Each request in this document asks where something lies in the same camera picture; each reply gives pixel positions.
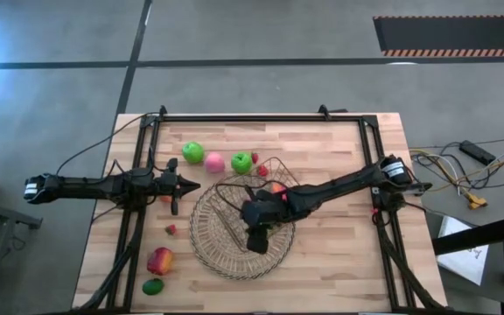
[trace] wire basket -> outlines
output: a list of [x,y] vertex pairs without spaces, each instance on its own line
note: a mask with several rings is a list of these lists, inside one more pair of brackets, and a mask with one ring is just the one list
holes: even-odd
[[[268,170],[267,176],[258,175],[260,165]],[[286,186],[298,185],[277,157],[259,164],[248,174],[224,178],[219,183],[261,186],[268,180],[277,180]],[[273,188],[267,184],[263,189],[273,192]],[[241,187],[220,186],[218,191],[238,207],[249,200]],[[215,190],[215,185],[209,187],[199,198],[190,217],[190,242],[198,260],[220,276],[235,280],[256,279],[272,271],[291,249],[295,224],[282,224],[269,231],[266,254],[249,251],[246,249],[247,225],[241,219],[241,213],[223,201],[219,193]]]

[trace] wood grain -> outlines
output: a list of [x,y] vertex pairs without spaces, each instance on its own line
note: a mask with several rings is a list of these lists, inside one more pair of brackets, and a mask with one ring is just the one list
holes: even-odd
[[[119,129],[137,115],[119,115]],[[386,154],[410,155],[398,114],[378,114]],[[138,123],[114,136],[107,169],[117,159],[129,169]],[[299,183],[317,184],[359,170],[363,165],[358,127],[352,122],[177,122],[161,123],[155,161],[164,167],[178,158],[178,172],[201,183],[179,203],[179,216],[160,201],[148,207],[137,267],[133,312],[356,312],[389,311],[382,259],[375,227],[370,220],[368,189],[325,203],[308,219],[297,223],[293,247],[280,267],[252,281],[231,281],[203,267],[189,242],[189,216],[199,196],[217,180],[232,174],[206,174],[181,156],[187,141],[199,141],[207,151],[218,151],[226,161],[237,151],[255,151],[261,160],[279,157]],[[410,202],[419,203],[411,197]],[[113,205],[99,201],[94,215]],[[445,294],[423,212],[399,212],[409,266],[430,294],[445,305]],[[82,305],[101,284],[114,260],[121,210],[102,216],[90,230],[73,306]],[[164,228],[175,224],[178,233]],[[146,270],[150,253],[158,247],[174,252],[173,271],[163,276],[165,288],[145,296],[142,284],[154,276]],[[127,269],[122,274],[118,300],[122,300]],[[399,273],[396,286],[404,300]]]

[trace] black and orange striped mat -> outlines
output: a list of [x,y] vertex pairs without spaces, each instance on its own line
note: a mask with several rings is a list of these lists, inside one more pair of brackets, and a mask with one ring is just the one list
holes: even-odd
[[389,57],[504,57],[504,16],[374,17]]

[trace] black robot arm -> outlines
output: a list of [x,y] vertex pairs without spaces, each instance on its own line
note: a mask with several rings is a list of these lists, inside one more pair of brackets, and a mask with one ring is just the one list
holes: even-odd
[[139,207],[141,197],[172,196],[172,214],[178,214],[176,200],[200,188],[176,174],[178,160],[172,158],[160,177],[150,168],[136,168],[105,178],[70,178],[43,174],[28,178],[24,199],[31,204],[52,202],[62,198],[111,200],[120,207]]
[[401,206],[403,192],[411,189],[422,192],[431,185],[413,184],[402,159],[389,156],[320,185],[296,185],[276,193],[260,189],[250,196],[250,200],[243,202],[241,207],[242,219],[248,225],[248,249],[265,254],[268,250],[269,228],[304,219],[324,202],[367,187],[378,187],[386,195],[386,198],[381,199],[383,202],[380,202],[379,207],[389,210]]

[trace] concrete floor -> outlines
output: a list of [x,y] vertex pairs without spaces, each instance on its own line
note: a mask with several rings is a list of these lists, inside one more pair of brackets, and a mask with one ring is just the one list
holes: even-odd
[[[143,4],[0,0],[0,62],[128,60]],[[504,14],[504,0],[155,0],[140,60],[380,57],[371,17],[392,14]],[[22,200],[23,183],[55,172],[111,131],[125,74],[123,68],[0,70],[0,204],[44,217],[39,231],[17,231],[27,246],[3,261],[0,314],[70,307],[94,202],[30,206]],[[400,112],[410,146],[504,138],[504,64],[138,69],[126,112],[159,105],[174,113],[312,112],[319,104]],[[501,154],[504,143],[487,148]],[[106,149],[78,157],[63,173],[99,176]],[[425,170],[416,173],[437,182]],[[501,173],[495,183],[504,181]],[[453,189],[423,199],[475,224],[504,218],[504,187],[481,195],[490,206],[474,212]],[[498,261],[488,257],[488,265]],[[499,309],[461,290],[463,280],[443,276],[450,306]]]

